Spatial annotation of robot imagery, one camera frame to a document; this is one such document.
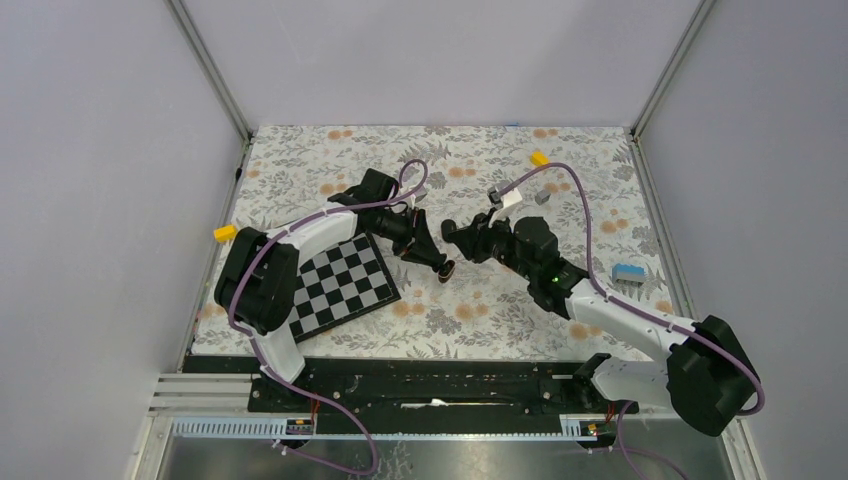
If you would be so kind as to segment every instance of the black and white checkered board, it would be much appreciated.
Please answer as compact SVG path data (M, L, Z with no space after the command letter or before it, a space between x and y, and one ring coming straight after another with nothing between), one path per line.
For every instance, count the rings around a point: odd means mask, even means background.
M364 233L300 267L289 325L295 342L400 300L377 245Z

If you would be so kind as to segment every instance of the yellow block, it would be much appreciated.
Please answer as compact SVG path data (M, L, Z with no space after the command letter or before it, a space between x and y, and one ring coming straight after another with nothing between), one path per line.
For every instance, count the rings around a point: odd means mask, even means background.
M226 227L215 229L213 234L215 235L215 240L217 240L218 243L224 243L236 238L238 230L235 225L227 225Z
M541 167L548 164L548 157L542 152L533 152L533 155L530 155L530 161L533 162L533 165Z

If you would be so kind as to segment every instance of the flower pattern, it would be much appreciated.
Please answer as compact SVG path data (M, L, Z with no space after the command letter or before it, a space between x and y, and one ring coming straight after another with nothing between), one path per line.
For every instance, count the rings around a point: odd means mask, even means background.
M485 211L486 191L531 169L535 151L580 175L592 212L598 278L645 305L670 310L659 245L621 128L266 126L255 137L231 221L260 230L290 222L357 184L369 167L396 175L403 162L419 158L430 169L428 194L419 206L427 210L439 249L457 260L456 273L440 284L428 268L392 256L389 242L378 238L403 300L304 341L304 355L582 361L608 352L647 358L597 327L544 312L527 294L525 280L494 261L464 261L438 235L442 220L464 225ZM421 169L408 172L407 184ZM573 184L565 172L540 173L521 187L529 200L513 217L543 216L559 238L561 254L585 267L585 220ZM538 206L532 197L541 189L551 199ZM228 251L222 248L209 279L193 354L252 353L212 299ZM646 283L612 285L609 272L616 263L642 266Z

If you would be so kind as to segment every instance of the small gray object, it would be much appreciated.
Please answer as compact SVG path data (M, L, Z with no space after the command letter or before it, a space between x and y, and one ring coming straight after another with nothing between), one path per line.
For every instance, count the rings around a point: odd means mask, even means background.
M536 205L544 205L548 203L548 200L551 199L551 192L545 189L539 190L539 193L536 194L535 199Z

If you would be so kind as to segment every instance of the table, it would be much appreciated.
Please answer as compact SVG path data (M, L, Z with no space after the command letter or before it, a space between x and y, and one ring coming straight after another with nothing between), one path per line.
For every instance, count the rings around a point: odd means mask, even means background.
M525 280L494 261L466 262L441 240L442 220L465 225L487 210L486 191L533 168L535 151L571 165L587 190L598 278L645 305L672 312L659 246L622 128L265 126L257 131L231 222L259 230L290 222L357 184L369 167L396 175L403 162L419 158L430 168L428 195L419 206L427 210L439 249L457 261L456 273L440 284L429 268L393 257L390 243L379 239L402 300L306 340L300 344L305 356L583 361L608 352L647 359L597 327L544 312L527 294ZM416 181L420 169L412 170L410 180ZM538 206L532 198L543 188L551 199ZM585 267L585 221L572 179L550 169L521 191L526 200L513 221L543 216L559 238L561 254ZM210 287L228 251L222 248ZM613 285L609 272L617 263L643 267L645 284ZM212 288L198 312L190 351L252 354L246 337L227 325Z

